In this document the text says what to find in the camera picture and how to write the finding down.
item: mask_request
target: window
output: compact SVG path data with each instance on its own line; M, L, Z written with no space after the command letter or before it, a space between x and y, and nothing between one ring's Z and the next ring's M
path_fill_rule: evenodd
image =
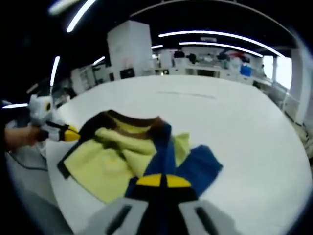
M273 62L274 62L274 57L265 55L263 57L263 64L264 64L264 73L267 78L272 79L273 76Z
M277 57L276 81L282 86L290 89L292 76L292 62L288 57Z

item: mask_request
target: ceiling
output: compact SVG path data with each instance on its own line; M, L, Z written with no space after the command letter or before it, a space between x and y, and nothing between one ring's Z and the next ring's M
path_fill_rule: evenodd
M22 96L16 94L22 94L36 82L49 78L56 55L61 56L56 81L69 77L72 69L91 64L103 55L108 58L107 32L129 18L150 25L153 45L176 47L181 41L200 41L200 35L159 38L160 33L213 30L245 36L271 47L295 47L290 34L272 21L250 10L224 2L212 0L175 2L130 17L141 9L165 1L97 0L71 33L66 33L66 28L85 0L76 3L57 17L49 17L46 14L51 0L37 2L21 1L7 8L8 12L13 13L6 19L9 27L5 33L7 35L5 48L9 48L6 68L10 79L3 94L11 100L22 99ZM288 28L292 26L304 39L310 41L309 32L303 28L305 25L303 17L309 14L304 5L291 3L278 5L269 0L237 2L268 14ZM291 17L299 10L302 10L303 14ZM234 38L223 36L216 38L218 43L254 51L261 49L254 44ZM288 56L288 51L281 53Z

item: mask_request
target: yellow cloth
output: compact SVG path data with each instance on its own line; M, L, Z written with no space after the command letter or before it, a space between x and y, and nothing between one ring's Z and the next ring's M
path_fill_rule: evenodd
M121 123L119 127L127 129ZM133 133L142 131L131 127ZM125 194L129 180L142 177L156 153L152 140L124 136L114 130L100 128L95 133L97 141L89 140L79 146L65 161L71 175L99 200L110 203ZM173 136L176 165L188 156L189 134ZM110 148L115 143L117 149Z

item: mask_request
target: cable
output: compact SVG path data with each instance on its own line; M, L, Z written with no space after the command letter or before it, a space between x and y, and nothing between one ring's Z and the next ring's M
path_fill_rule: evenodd
M45 168L41 168L41 167L30 167L30 166L26 166L26 165L23 165L19 160L16 159L16 157L10 153L7 152L7 154L9 156L12 157L12 159L14 161L16 161L21 167L27 169L27 170L41 170L41 171L45 171L45 172L48 172L48 169L45 169Z

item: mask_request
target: white table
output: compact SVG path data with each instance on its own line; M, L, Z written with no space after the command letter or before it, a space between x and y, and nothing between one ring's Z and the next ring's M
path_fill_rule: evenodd
M202 76L131 78L99 85L60 107L59 113L80 128L108 109L137 118L160 115L173 133L190 132L193 146L208 145L224 168L201 198L228 214L243 234L283 234L313 188L296 132L253 86ZM48 141L46 151L56 200L78 232L105 205L57 170L72 145Z

